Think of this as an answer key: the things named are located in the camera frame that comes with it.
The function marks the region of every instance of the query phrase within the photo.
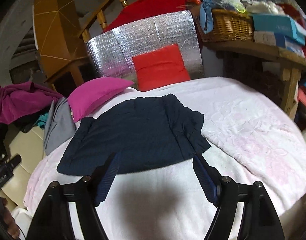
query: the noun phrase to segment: wooden table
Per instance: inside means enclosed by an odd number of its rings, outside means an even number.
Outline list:
[[[252,41],[205,42],[212,50],[230,51],[259,57],[267,61],[279,62],[280,79],[285,88],[280,108],[294,120],[298,104],[294,101],[297,82],[301,71],[306,71],[306,58],[276,46],[269,46]]]

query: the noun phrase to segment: black cable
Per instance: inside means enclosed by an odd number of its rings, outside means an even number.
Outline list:
[[[24,239],[26,239],[26,235],[23,233],[22,229],[18,226],[18,228],[20,229],[20,231],[22,232]]]

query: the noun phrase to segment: wooden shelf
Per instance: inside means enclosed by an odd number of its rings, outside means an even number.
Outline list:
[[[231,51],[259,57],[267,61],[292,63],[293,67],[306,70],[306,58],[276,46],[269,46],[252,41],[205,42],[204,45],[212,50]]]

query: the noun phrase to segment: pink pillow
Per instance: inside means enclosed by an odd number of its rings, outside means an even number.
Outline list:
[[[89,115],[104,102],[133,84],[132,81],[121,78],[101,77],[79,86],[68,97],[74,122]]]

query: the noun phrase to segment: red pillow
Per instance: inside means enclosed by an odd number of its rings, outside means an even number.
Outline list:
[[[140,91],[191,80],[177,44],[132,58]]]

